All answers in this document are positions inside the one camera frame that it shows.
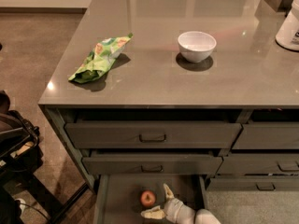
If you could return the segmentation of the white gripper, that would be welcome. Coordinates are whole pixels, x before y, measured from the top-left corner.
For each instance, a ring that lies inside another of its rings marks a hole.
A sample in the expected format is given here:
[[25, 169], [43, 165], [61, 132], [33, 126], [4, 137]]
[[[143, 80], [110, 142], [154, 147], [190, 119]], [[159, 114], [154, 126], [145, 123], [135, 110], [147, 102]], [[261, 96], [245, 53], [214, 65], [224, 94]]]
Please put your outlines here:
[[164, 184], [165, 198], [168, 200], [164, 210], [160, 205], [141, 212], [141, 216], [147, 219], [166, 219], [173, 224], [193, 224], [195, 211], [182, 201], [175, 198], [173, 191]]

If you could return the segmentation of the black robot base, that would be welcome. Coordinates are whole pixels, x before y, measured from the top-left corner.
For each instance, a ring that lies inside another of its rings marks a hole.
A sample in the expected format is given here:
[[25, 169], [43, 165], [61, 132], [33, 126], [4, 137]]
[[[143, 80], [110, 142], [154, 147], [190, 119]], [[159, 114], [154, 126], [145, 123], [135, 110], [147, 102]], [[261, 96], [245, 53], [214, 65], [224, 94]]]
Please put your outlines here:
[[50, 215], [47, 224], [58, 224], [62, 204], [34, 175], [41, 165], [39, 128], [18, 111], [10, 110], [10, 99], [0, 91], [1, 185], [15, 177]]

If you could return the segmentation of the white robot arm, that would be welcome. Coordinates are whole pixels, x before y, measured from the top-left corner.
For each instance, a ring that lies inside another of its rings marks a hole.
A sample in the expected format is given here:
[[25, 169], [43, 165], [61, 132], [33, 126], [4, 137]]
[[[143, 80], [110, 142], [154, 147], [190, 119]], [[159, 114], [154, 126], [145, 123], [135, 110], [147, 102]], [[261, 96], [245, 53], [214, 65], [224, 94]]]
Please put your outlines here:
[[146, 219], [166, 219], [172, 224], [221, 224], [208, 210], [195, 211], [176, 198], [167, 184], [164, 184], [165, 203], [141, 212]]

